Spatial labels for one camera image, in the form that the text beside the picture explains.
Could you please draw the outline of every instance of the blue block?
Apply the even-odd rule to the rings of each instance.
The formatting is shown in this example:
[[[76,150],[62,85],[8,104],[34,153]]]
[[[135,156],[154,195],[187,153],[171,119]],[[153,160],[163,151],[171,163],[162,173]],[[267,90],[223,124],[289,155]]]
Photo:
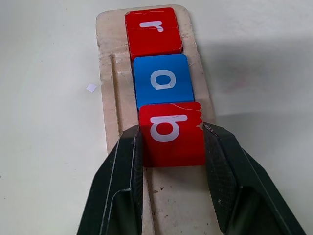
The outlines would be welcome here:
[[[194,101],[187,57],[182,54],[137,57],[134,60],[137,107]]]

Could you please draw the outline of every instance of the white table surface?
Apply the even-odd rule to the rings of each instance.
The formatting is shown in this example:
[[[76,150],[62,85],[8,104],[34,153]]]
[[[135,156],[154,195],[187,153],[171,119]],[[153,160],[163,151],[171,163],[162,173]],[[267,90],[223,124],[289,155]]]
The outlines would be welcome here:
[[[76,234],[107,154],[95,18],[156,4],[190,11],[218,124],[313,234],[310,0],[0,1],[0,234]]]

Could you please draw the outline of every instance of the wooden board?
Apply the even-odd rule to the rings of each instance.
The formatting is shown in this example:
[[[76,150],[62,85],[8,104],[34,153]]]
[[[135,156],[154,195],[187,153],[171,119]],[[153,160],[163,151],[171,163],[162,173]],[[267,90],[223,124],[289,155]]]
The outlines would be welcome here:
[[[103,12],[97,17],[96,32],[108,152],[124,130],[138,125],[125,14],[129,11],[160,7],[165,6],[113,10]],[[202,120],[214,123],[213,106],[188,11],[179,5],[166,7],[172,7],[177,17],[195,100],[202,106]],[[204,166],[144,169],[143,196],[143,235],[221,233]]]

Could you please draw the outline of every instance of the wooden block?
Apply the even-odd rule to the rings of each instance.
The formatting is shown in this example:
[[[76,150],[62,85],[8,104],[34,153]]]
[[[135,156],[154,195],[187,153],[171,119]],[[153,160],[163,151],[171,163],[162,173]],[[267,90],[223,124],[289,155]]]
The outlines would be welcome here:
[[[137,107],[194,101],[187,57],[159,55],[134,60]]]
[[[179,54],[182,43],[173,8],[128,12],[125,16],[132,60],[138,56]]]
[[[179,5],[162,7],[171,7],[175,11],[195,100],[201,104],[202,120],[214,123],[213,106],[188,11]],[[97,17],[96,33],[108,152],[124,130],[138,124],[125,14],[156,8],[161,7],[113,10]],[[221,234],[203,166],[146,170],[143,186],[143,235]]]
[[[199,103],[144,105],[139,111],[139,123],[145,167],[205,164]]]

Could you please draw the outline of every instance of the white letter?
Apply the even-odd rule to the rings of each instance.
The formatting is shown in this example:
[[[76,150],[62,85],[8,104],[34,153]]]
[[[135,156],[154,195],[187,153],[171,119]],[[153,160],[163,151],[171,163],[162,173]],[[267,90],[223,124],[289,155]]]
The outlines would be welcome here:
[[[171,80],[168,84],[160,85],[157,83],[157,77],[159,76],[168,76],[170,77]],[[175,74],[173,74],[173,72],[169,70],[157,70],[151,74],[150,82],[156,90],[168,89],[168,88],[173,88],[175,86],[176,77],[175,77]]]
[[[153,123],[150,129],[150,134],[153,139],[158,142],[169,142],[175,140],[179,135],[179,126],[176,122],[187,121],[187,115],[168,115],[168,116],[158,116],[150,118],[150,122]],[[172,125],[172,132],[167,135],[162,135],[157,132],[157,126],[161,123],[169,123]]]
[[[139,26],[141,28],[147,28],[147,27],[156,27],[158,32],[163,32],[164,29],[163,27],[161,26],[162,24],[162,21],[148,21],[148,22],[142,22],[139,24]]]

